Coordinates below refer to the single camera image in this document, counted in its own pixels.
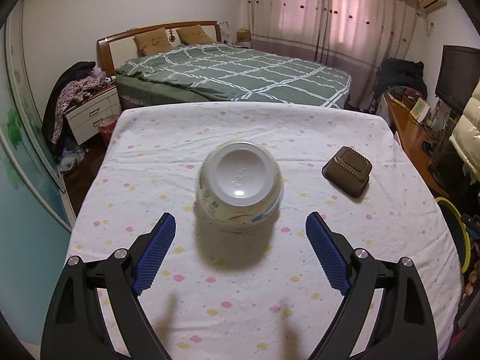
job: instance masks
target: sliding door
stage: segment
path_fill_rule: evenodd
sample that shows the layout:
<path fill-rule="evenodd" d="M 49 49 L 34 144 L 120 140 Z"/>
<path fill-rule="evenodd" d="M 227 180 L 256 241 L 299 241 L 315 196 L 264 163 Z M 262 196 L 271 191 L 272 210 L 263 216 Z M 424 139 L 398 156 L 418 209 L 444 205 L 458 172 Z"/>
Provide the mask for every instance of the sliding door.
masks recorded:
<path fill-rule="evenodd" d="M 0 310 L 22 342 L 39 346 L 70 235 L 32 195 L 1 145 L 0 218 Z M 1 343 L 0 359 L 6 360 Z"/>
<path fill-rule="evenodd" d="M 5 26 L 0 30 L 0 44 L 4 44 L 4 41 Z M 7 73 L 5 48 L 0 47 L 0 143 L 8 163 L 11 163 L 19 174 L 22 184 L 60 225 L 71 231 L 59 186 L 35 150 L 26 125 L 28 123 L 25 124 L 25 119 L 21 118 L 14 102 Z"/>
<path fill-rule="evenodd" d="M 65 192 L 58 175 L 57 164 L 42 135 L 42 120 L 28 84 L 23 59 L 22 13 L 23 0 L 20 0 L 8 16 L 5 24 L 5 57 L 13 101 L 25 128 L 26 138 L 30 140 L 51 179 L 62 192 Z"/>

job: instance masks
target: book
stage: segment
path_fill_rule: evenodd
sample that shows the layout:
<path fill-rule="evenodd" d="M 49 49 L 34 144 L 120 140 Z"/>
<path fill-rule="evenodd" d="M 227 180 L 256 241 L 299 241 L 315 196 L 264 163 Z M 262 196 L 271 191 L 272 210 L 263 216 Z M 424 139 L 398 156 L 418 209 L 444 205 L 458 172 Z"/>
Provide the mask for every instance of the book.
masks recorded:
<path fill-rule="evenodd" d="M 427 117 L 429 111 L 430 106 L 428 105 L 428 103 L 423 99 L 418 99 L 417 103 L 410 111 L 410 114 L 415 118 L 418 123 L 422 124 Z"/>

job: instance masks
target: white wall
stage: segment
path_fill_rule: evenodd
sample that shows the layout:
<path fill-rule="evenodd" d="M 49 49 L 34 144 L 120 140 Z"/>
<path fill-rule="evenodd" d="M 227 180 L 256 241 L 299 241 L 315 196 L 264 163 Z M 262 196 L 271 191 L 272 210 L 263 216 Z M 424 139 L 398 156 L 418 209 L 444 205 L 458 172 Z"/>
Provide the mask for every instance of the white wall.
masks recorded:
<path fill-rule="evenodd" d="M 25 0 L 23 46 L 40 115 L 58 77 L 77 61 L 96 61 L 96 42 L 132 27 L 189 20 L 240 21 L 241 0 Z"/>
<path fill-rule="evenodd" d="M 427 37 L 425 19 L 419 17 L 417 26 L 406 54 L 407 60 L 422 61 L 425 65 L 423 80 L 428 88 L 428 103 L 435 105 L 437 85 L 444 44 L 480 48 L 480 35 L 473 26 L 458 0 L 447 0 L 447 5 L 428 15 L 428 24 L 434 24 Z"/>

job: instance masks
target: green plaid duvet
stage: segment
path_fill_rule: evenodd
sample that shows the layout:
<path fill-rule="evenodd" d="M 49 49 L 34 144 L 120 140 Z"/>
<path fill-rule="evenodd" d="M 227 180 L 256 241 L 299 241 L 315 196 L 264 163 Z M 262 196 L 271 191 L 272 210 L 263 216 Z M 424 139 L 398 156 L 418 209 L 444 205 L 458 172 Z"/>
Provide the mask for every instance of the green plaid duvet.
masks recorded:
<path fill-rule="evenodd" d="M 343 108 L 351 77 L 342 70 L 220 43 L 179 46 L 117 69 L 196 92 L 209 100 L 267 101 Z"/>

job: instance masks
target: jacket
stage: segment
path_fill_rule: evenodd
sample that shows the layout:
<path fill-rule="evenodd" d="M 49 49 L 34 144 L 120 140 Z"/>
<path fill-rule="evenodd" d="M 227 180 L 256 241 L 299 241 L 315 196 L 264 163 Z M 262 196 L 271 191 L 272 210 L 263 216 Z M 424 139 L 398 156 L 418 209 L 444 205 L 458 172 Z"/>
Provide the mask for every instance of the jacket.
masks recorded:
<path fill-rule="evenodd" d="M 394 86 L 413 88 L 428 96 L 427 86 L 423 81 L 423 62 L 413 63 L 402 59 L 389 58 L 382 62 L 376 72 L 377 81 L 373 87 L 373 99 L 377 100 L 381 94 Z"/>
<path fill-rule="evenodd" d="M 472 175 L 480 180 L 480 83 L 463 110 L 449 140 Z"/>
<path fill-rule="evenodd" d="M 72 135 L 70 126 L 68 123 L 63 125 L 61 137 L 58 138 L 55 144 L 52 143 L 53 134 L 55 131 L 55 110 L 57 107 L 58 97 L 70 81 L 78 80 L 79 77 L 84 78 L 83 71 L 91 71 L 95 67 L 95 62 L 77 62 L 70 66 L 62 75 L 58 78 L 55 86 L 49 97 L 48 103 L 46 103 L 45 114 L 43 115 L 42 134 L 45 138 L 46 145 L 52 152 L 54 157 L 61 157 L 65 139 L 67 135 Z"/>

